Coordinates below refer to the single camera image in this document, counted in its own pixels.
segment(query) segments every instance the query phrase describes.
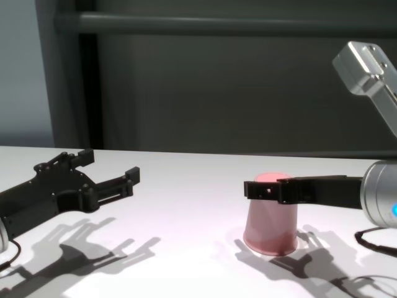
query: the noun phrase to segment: metal bar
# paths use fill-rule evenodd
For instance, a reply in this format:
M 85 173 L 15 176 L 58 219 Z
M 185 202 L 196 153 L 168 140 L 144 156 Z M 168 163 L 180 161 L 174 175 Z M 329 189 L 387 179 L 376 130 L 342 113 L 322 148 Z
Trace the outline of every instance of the metal bar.
M 80 34 L 155 34 L 274 37 L 397 37 L 397 21 L 272 20 L 220 17 L 155 17 L 82 12 L 60 14 L 56 28 Z

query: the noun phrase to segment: black cable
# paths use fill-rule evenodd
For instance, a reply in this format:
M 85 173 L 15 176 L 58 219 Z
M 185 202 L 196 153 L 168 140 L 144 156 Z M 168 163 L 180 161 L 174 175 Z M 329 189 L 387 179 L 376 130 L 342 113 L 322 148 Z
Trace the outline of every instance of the black cable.
M 15 254 L 15 256 L 13 256 L 9 261 L 6 261 L 3 264 L 0 264 L 0 272 L 10 268 L 11 263 L 14 262 L 19 257 L 19 255 L 22 251 L 22 248 L 20 247 L 18 242 L 16 242 L 15 240 L 10 240 L 10 242 L 13 243 L 17 247 L 18 251 Z
M 355 233 L 354 237 L 360 245 L 368 248 L 369 250 L 376 251 L 377 253 L 383 253 L 385 255 L 393 256 L 393 257 L 397 258 L 397 248 L 383 246 L 383 245 L 375 245 L 375 244 L 370 243 L 362 238 L 362 236 L 365 233 L 369 233 L 369 232 L 373 232 L 373 231 L 377 231 L 377 230 L 384 230 L 384 229 L 386 229 L 386 228 L 382 228 L 382 227 L 369 228 L 368 230 L 364 230 L 364 231 Z

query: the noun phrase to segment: pink cup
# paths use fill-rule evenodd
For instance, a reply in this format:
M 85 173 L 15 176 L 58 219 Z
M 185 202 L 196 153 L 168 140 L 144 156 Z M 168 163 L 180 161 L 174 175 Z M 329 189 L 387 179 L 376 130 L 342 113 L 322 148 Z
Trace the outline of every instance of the pink cup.
M 259 175 L 257 182 L 290 178 L 282 173 Z M 251 200 L 244 242 L 252 250 L 269 256 L 285 256 L 296 250 L 298 206 L 276 201 Z

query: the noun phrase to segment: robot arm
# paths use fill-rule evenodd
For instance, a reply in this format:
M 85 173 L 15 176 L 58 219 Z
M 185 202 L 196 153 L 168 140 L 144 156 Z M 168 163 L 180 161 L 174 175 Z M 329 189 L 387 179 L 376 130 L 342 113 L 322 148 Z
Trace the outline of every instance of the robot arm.
M 397 137 L 397 71 L 382 49 L 349 42 L 333 60 L 348 90 L 369 97 Z M 319 204 L 362 209 L 375 225 L 397 228 L 397 161 L 379 161 L 362 178 L 346 176 L 281 179 L 276 183 L 244 182 L 248 199 L 279 204 Z
M 134 167 L 119 178 L 94 183 L 76 170 L 94 162 L 94 151 L 78 155 L 63 152 L 46 163 L 34 166 L 36 176 L 0 192 L 0 253 L 15 237 L 68 211 L 91 213 L 100 206 L 133 195 L 140 182 Z

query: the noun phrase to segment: white table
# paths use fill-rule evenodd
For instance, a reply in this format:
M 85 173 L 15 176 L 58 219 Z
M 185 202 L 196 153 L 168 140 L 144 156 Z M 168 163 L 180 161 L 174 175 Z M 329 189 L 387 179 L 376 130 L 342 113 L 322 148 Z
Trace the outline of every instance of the white table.
M 0 191 L 32 178 L 33 165 L 61 151 L 0 147 Z M 298 229 L 319 242 L 301 239 L 297 251 L 277 259 L 279 266 L 237 246 L 249 205 L 243 181 L 271 171 L 361 176 L 373 161 L 100 150 L 95 156 L 80 168 L 95 182 L 141 168 L 134 196 L 93 214 L 57 216 L 18 237 L 22 254 L 0 278 L 4 294 L 13 289 L 6 297 L 397 296 L 397 259 L 354 240 L 354 232 L 373 226 L 361 210 L 299 205 Z M 397 246 L 395 232 L 367 239 Z M 127 257 L 107 266 L 89 260 L 111 251 Z M 342 281 L 351 295 L 332 281 Z

